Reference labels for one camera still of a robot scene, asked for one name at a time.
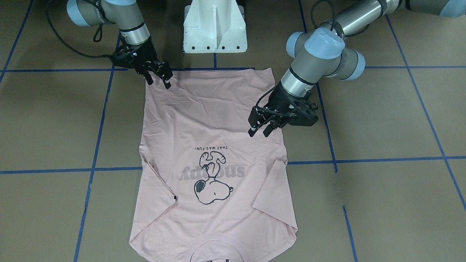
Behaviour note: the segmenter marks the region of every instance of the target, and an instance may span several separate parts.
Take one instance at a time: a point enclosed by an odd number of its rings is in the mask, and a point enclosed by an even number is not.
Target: floor
[[[173,70],[271,67],[278,81],[315,0],[246,1],[248,51],[217,55],[182,53],[189,2],[138,1]],[[333,2],[339,12],[354,1]],[[144,261],[128,244],[144,79],[66,49],[46,3],[0,3],[0,261]],[[65,5],[50,10],[62,37],[111,53],[118,29],[93,43],[95,28],[72,24]],[[299,231],[274,262],[465,260],[465,31],[466,16],[400,10],[346,40],[366,58],[363,75],[323,78],[317,124],[283,129]]]

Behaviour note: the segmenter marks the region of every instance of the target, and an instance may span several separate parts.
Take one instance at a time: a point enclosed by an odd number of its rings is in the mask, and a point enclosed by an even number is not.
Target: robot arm
[[[364,31],[372,21],[401,6],[415,12],[446,17],[466,13],[466,0],[361,0],[322,23],[310,34],[292,34],[287,42],[287,52],[295,60],[280,82],[259,99],[271,92],[267,104],[260,107],[258,101],[251,110],[249,135],[254,136],[266,124],[263,131],[266,137],[286,124],[315,124],[318,120],[315,113],[317,105],[311,104],[308,99],[317,81],[322,76],[353,80],[364,71],[364,57],[355,50],[345,48],[343,39]]]
[[[151,71],[164,81],[167,89],[170,87],[169,80],[173,76],[170,66],[167,61],[161,62],[157,58],[136,0],[69,0],[67,11],[78,26],[116,24],[120,29],[122,45],[110,57],[114,65],[135,69],[148,84],[154,82],[149,74]]]

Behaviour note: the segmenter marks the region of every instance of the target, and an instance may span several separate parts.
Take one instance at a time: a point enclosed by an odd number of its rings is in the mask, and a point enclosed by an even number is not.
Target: cartoon dog print
[[[226,163],[225,156],[220,152],[204,152],[199,159],[199,166],[206,169],[207,180],[198,180],[194,184],[194,192],[199,202],[204,205],[212,204],[215,200],[225,200],[230,196],[233,187],[216,179],[220,172],[220,164]]]

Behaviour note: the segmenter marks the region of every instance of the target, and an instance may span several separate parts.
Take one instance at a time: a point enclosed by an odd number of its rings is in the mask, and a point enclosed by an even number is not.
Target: light blue joint cap
[[[311,55],[322,59],[334,59],[342,54],[345,42],[336,33],[326,28],[318,28],[304,43]]]
[[[73,23],[80,27],[90,27],[86,20],[84,20],[81,11],[79,11],[77,0],[69,0],[66,4],[66,11]]]
[[[296,58],[295,48],[296,48],[296,41],[298,41],[298,37],[304,32],[294,32],[290,35],[287,41],[287,53],[292,58]]]
[[[136,0],[105,0],[105,2],[116,6],[130,6],[136,3]]]
[[[346,80],[355,80],[358,78],[362,73],[364,72],[364,69],[366,68],[366,60],[364,59],[364,56],[360,54],[358,51],[354,50],[357,54],[357,65],[356,69],[354,69],[353,74],[351,74],[348,78],[344,79]]]
[[[441,17],[458,17],[466,13],[465,0],[450,0],[440,12]]]

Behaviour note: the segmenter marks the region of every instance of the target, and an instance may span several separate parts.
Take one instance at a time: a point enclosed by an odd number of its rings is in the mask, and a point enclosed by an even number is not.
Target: blue grid line
[[[366,66],[365,69],[399,69],[406,68],[406,66]]]
[[[120,35],[121,34],[118,34],[118,40],[117,40],[117,43],[116,43],[115,50],[120,45]],[[88,189],[87,189],[87,192],[86,192],[86,200],[84,202],[84,212],[82,213],[82,217],[81,217],[81,224],[80,224],[80,227],[79,227],[78,240],[76,242],[76,250],[75,250],[75,256],[74,256],[73,262],[78,261],[79,249],[81,247],[82,233],[84,231],[84,223],[86,222],[86,215],[87,215],[87,209],[88,209],[88,206],[89,206],[91,185],[92,185],[92,181],[94,180],[94,172],[95,172],[96,163],[97,163],[97,155],[99,153],[100,139],[102,138],[103,123],[105,121],[105,110],[107,108],[107,102],[109,100],[110,88],[112,86],[113,74],[115,72],[114,69],[115,69],[115,65],[112,66],[112,71],[110,72],[109,84],[107,86],[107,94],[105,95],[105,102],[103,104],[102,118],[100,120],[100,127],[99,127],[99,134],[97,135],[96,150],[95,150],[95,153],[94,153],[94,159],[92,161],[92,170],[91,170],[90,176],[89,176]]]
[[[308,28],[306,26],[306,20],[304,19],[304,12],[302,11],[302,3],[301,0],[298,0],[299,3],[299,11],[301,12],[301,19],[302,19],[302,27],[304,28],[304,32],[308,33]]]
[[[421,105],[422,105],[422,109],[424,110],[424,113],[425,113],[425,116],[427,118],[427,121],[429,122],[429,125],[432,129],[432,132],[434,134],[434,137],[435,137],[435,140],[437,141],[437,145],[439,146],[439,149],[440,149],[440,153],[442,154],[442,157],[443,157],[443,160],[445,161],[445,165],[448,169],[448,172],[450,174],[450,177],[452,178],[452,181],[453,181],[453,184],[455,185],[455,188],[456,188],[456,192],[458,193],[458,196],[459,196],[459,199],[461,200],[461,203],[463,204],[463,208],[464,210],[466,211],[466,202],[465,202],[465,199],[463,197],[463,194],[461,193],[461,190],[459,189],[459,186],[458,186],[458,183],[456,182],[456,179],[455,179],[455,176],[453,174],[453,171],[450,167],[450,164],[448,163],[448,159],[445,155],[445,152],[442,148],[442,145],[440,143],[440,140],[439,140],[439,137],[437,136],[437,132],[435,131],[435,128],[433,126],[433,123],[432,123],[432,120],[429,116],[429,113],[427,112],[427,108],[425,107],[425,104],[424,104],[424,101],[422,100],[422,97],[421,97],[421,93],[419,92],[419,89],[418,89],[418,85],[416,84],[416,81],[414,80],[414,76],[412,75],[412,72],[411,72],[411,68],[410,66],[408,65],[408,62],[406,60],[406,57],[404,55],[404,52],[403,50],[401,49],[401,45],[398,41],[398,38],[397,38],[397,35],[395,34],[395,30],[393,30],[393,26],[391,25],[390,23],[390,19],[388,18],[387,15],[385,15],[386,19],[387,19],[387,22],[388,22],[388,25],[390,26],[390,30],[391,30],[391,33],[393,34],[393,37],[395,38],[395,41],[398,45],[398,49],[400,50],[400,53],[401,53],[401,56],[403,57],[403,60],[404,60],[404,63],[406,65],[406,68],[408,69],[408,73],[410,75],[410,78],[411,78],[411,81],[414,85],[414,89],[416,90],[416,93],[418,95],[418,98],[419,98],[419,101],[421,102]]]
[[[335,174],[338,173],[338,167],[336,165],[336,159],[335,159],[335,152],[333,150],[333,145],[332,145],[332,137],[330,136],[330,129],[329,129],[329,124],[327,122],[327,117],[325,115],[325,108],[323,106],[323,100],[322,100],[322,94],[320,91],[320,86],[319,83],[315,85],[317,88],[317,93],[319,94],[319,101],[322,107],[322,117],[323,117],[323,122],[325,123],[325,129],[327,129],[327,138],[329,140],[329,147],[330,147],[330,153],[332,154],[332,161],[333,161],[333,168],[335,170]]]
[[[9,69],[8,73],[29,73],[29,72],[89,72],[89,71],[128,71],[127,68],[89,68],[89,69]]]
[[[466,156],[446,157],[446,159],[466,159]]]
[[[351,242],[351,250],[353,250],[354,262],[357,262],[356,247],[354,245],[353,232],[351,231],[350,221],[346,212],[346,206],[343,206],[343,213],[345,214],[346,227],[348,228],[349,241]]]
[[[466,66],[409,66],[415,69],[454,69],[454,68],[466,68]],[[406,66],[366,66],[365,69],[405,69]],[[205,68],[172,68],[173,71],[183,70],[245,70],[255,69],[255,67],[217,67],[214,63],[214,67]],[[114,71],[128,71],[128,68],[115,68]],[[28,73],[28,72],[88,72],[88,71],[112,71],[111,68],[82,68],[82,69],[3,69],[1,72],[6,73]]]
[[[96,167],[94,171],[127,171],[127,170],[142,170],[142,166],[124,166],[124,167]]]
[[[91,168],[36,169],[36,170],[6,170],[6,171],[0,171],[0,175],[7,175],[7,174],[62,173],[62,172],[89,172],[89,171],[91,171]]]
[[[410,68],[466,68],[466,66],[409,66]]]
[[[422,158],[392,158],[392,159],[348,159],[337,160],[337,163],[374,163],[374,162],[398,162],[398,161],[426,161],[443,160],[443,157],[422,157]]]
[[[8,64],[10,63],[11,57],[13,56],[14,49],[16,48],[16,44],[18,43],[18,40],[20,39],[21,33],[23,32],[24,25],[26,24],[27,18],[29,17],[29,13],[31,12],[32,8],[32,3],[34,0],[31,0],[29,3],[29,7],[27,8],[26,15],[24,16],[23,23],[21,24],[20,30],[18,32],[18,35],[16,36],[16,39],[14,40],[13,46],[11,47],[10,54],[8,55],[7,62],[5,63],[5,66],[3,67],[3,71],[0,75],[0,83],[3,80],[3,76],[5,75],[6,69],[8,68]]]
[[[303,9],[302,9],[302,3],[301,3],[301,0],[298,0],[298,4],[299,4],[299,11],[301,13],[301,19],[302,19],[302,26],[304,28],[304,32],[307,33],[308,32],[308,29],[306,27],[306,20],[304,19],[304,12],[303,12]],[[330,153],[332,155],[332,161],[333,161],[333,168],[335,170],[335,173],[338,172],[338,167],[336,165],[336,160],[335,160],[335,152],[333,150],[333,144],[332,144],[332,138],[330,136],[330,129],[329,129],[329,124],[327,122],[327,117],[325,115],[325,109],[324,109],[324,106],[323,106],[323,100],[322,100],[322,94],[320,92],[320,87],[319,87],[319,83],[316,84],[316,87],[317,87],[317,93],[319,94],[319,101],[320,101],[320,104],[321,104],[321,107],[322,107],[322,117],[323,117],[323,121],[325,123],[325,128],[327,129],[327,137],[328,137],[328,140],[329,140],[329,147],[330,147]]]
[[[255,67],[196,67],[196,68],[172,68],[172,71],[198,71],[198,70],[246,70],[256,69]]]
[[[423,69],[443,69],[443,68],[466,68],[466,66],[409,66],[410,68],[423,68]],[[366,66],[366,69],[397,69],[406,68],[406,66]]]
[[[447,159],[466,159],[466,156],[449,156]],[[312,161],[289,161],[288,165],[317,165],[340,163],[373,163],[373,162],[396,162],[396,161],[430,161],[443,160],[443,157],[420,157],[420,158],[392,158],[392,159],[343,159],[343,160],[312,160]],[[2,174],[28,174],[28,173],[61,173],[61,172],[90,172],[90,171],[125,171],[142,170],[141,166],[116,166],[96,168],[68,168],[68,169],[33,169],[33,170],[5,170]]]
[[[316,161],[289,161],[288,165],[316,165],[316,164],[333,164],[333,160],[316,160]]]
[[[217,53],[213,53],[213,68],[217,68]]]

